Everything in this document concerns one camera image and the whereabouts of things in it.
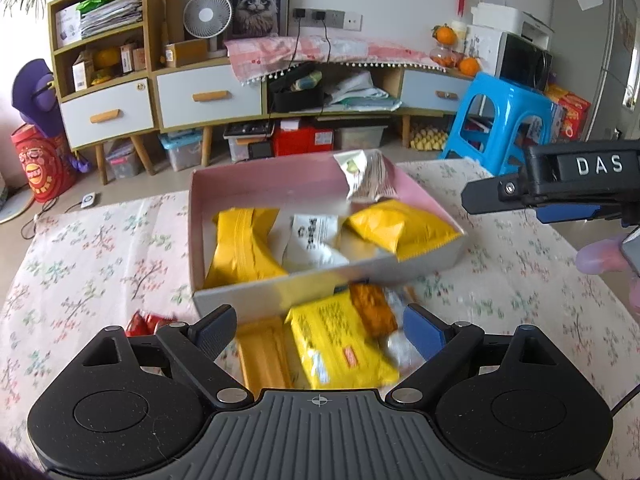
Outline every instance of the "cabinet leg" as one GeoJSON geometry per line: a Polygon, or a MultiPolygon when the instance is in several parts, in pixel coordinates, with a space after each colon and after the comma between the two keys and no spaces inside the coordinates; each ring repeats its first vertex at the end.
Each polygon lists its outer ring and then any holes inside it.
{"type": "Polygon", "coordinates": [[[213,126],[205,126],[202,130],[202,167],[209,165],[211,158],[211,141],[213,140],[213,126]]]}
{"type": "Polygon", "coordinates": [[[411,115],[402,116],[402,146],[404,148],[411,146],[411,115]]]}
{"type": "Polygon", "coordinates": [[[100,173],[100,182],[103,186],[108,183],[107,180],[107,165],[104,160],[104,146],[102,144],[95,145],[95,160],[98,163],[98,173],[100,173]]]}
{"type": "Polygon", "coordinates": [[[140,157],[140,161],[142,161],[142,165],[145,167],[146,173],[149,176],[154,176],[156,174],[154,170],[154,165],[149,158],[149,154],[146,152],[145,143],[142,141],[142,137],[134,135],[131,136],[131,142],[136,149],[136,153],[140,157]]]}

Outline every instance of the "cat painting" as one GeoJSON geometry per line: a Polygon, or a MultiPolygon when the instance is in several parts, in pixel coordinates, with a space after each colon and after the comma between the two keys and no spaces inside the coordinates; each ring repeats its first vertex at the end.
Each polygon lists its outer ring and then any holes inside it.
{"type": "Polygon", "coordinates": [[[238,0],[234,10],[234,35],[237,38],[277,36],[277,0],[238,0]]]}
{"type": "Polygon", "coordinates": [[[233,38],[265,38],[286,34],[287,0],[231,0],[233,38]]]}

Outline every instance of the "white drawer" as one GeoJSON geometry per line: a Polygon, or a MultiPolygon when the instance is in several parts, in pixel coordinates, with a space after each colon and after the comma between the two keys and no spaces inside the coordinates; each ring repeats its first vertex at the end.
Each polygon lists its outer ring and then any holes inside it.
{"type": "MultiPolygon", "coordinates": [[[[457,112],[471,81],[433,72],[405,70],[400,99],[407,108],[457,112]]],[[[477,114],[479,103],[471,113],[477,114]]]]}
{"type": "Polygon", "coordinates": [[[231,65],[160,75],[158,95],[165,128],[262,113],[261,86],[241,86],[231,65]]]}
{"type": "Polygon", "coordinates": [[[146,79],[72,99],[60,109],[71,148],[154,127],[146,79]]]}

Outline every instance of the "pink box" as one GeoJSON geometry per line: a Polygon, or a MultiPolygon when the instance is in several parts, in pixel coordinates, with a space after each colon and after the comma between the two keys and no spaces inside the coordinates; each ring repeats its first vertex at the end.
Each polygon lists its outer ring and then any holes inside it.
{"type": "Polygon", "coordinates": [[[362,250],[363,242],[354,236],[345,250],[358,257],[353,260],[344,253],[350,259],[347,265],[211,289],[203,287],[216,247],[212,222],[216,213],[231,207],[276,207],[291,215],[348,216],[364,206],[346,201],[349,186],[331,153],[266,158],[195,171],[189,201],[189,265],[198,312],[206,316],[228,303],[238,313],[239,323],[249,322],[330,296],[335,287],[348,282],[369,278],[372,283],[393,285],[452,267],[465,250],[466,233],[418,183],[386,159],[385,163],[402,202],[434,213],[462,236],[404,262],[377,248],[362,250]]]}

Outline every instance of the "wall outlet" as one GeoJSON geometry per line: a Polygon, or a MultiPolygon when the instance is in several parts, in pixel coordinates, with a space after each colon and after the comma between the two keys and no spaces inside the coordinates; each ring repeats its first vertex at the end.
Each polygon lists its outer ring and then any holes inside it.
{"type": "MultiPolygon", "coordinates": [[[[325,13],[324,22],[327,28],[343,28],[344,25],[344,12],[342,10],[327,10],[327,9],[304,9],[306,15],[300,20],[301,27],[319,27],[324,28],[322,20],[314,20],[313,17],[319,10],[325,13]]],[[[294,16],[296,9],[291,11],[291,17],[289,23],[298,23],[298,19],[294,16]]]]}
{"type": "Polygon", "coordinates": [[[343,28],[344,30],[362,30],[362,14],[345,12],[343,28]]]}

